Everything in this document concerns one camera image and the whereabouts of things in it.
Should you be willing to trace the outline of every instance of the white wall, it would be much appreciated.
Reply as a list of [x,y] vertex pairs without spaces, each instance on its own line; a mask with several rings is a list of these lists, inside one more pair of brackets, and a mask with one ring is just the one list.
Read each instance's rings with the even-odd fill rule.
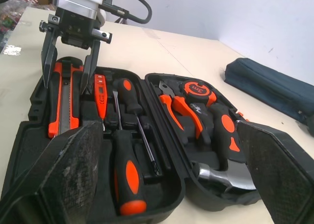
[[[136,0],[113,0],[146,16]],[[314,0],[146,0],[144,26],[218,39],[244,56],[314,85]]]

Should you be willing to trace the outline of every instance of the table surface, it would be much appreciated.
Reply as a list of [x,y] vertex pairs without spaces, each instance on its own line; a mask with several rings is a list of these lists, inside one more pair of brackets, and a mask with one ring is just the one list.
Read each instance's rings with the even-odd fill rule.
[[[42,75],[40,53],[44,33],[41,20],[49,11],[28,8],[0,55],[0,187],[21,121],[27,121],[29,97]],[[207,40],[147,28],[106,23],[103,31],[113,33],[110,45],[101,45],[98,66],[132,71],[144,78],[148,73],[167,73],[200,78],[209,82],[239,109],[245,118],[287,132],[311,157],[314,138],[303,125],[248,94],[226,84],[226,65],[239,53],[215,40]],[[57,42],[58,57],[84,59],[86,50]],[[250,206],[235,205],[220,212],[208,212],[183,199],[163,224],[268,224],[273,223],[262,201]]]

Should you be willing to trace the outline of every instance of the tool kit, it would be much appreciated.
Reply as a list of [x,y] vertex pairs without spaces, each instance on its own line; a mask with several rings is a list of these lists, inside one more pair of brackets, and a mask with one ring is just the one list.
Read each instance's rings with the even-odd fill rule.
[[94,84],[80,96],[81,74],[82,62],[66,57],[57,61],[49,90],[39,80],[2,198],[55,136],[96,121],[103,141],[87,223],[158,223],[185,195],[208,211],[260,199],[235,129],[245,119],[209,83],[166,74],[143,80],[97,67]]

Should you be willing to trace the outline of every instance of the tape measure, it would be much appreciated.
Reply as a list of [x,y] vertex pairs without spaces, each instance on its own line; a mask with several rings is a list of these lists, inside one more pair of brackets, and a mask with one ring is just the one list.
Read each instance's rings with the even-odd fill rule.
[[180,90],[190,103],[200,102],[210,106],[217,100],[216,94],[201,82],[185,81],[180,85]]

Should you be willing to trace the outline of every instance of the hammer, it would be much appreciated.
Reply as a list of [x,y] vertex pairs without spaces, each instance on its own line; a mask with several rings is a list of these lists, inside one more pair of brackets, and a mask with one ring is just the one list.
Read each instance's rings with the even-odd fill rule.
[[193,173],[198,180],[216,181],[224,184],[227,187],[226,191],[234,187],[243,190],[256,190],[246,165],[231,160],[228,161],[226,171],[216,171],[207,164],[196,163],[193,167]]
[[217,181],[230,188],[256,190],[250,172],[246,167],[246,159],[239,143],[234,122],[225,105],[215,103],[209,107],[214,120],[214,141],[216,153],[227,161],[225,171],[216,171],[207,164],[197,163],[193,172],[198,179]]

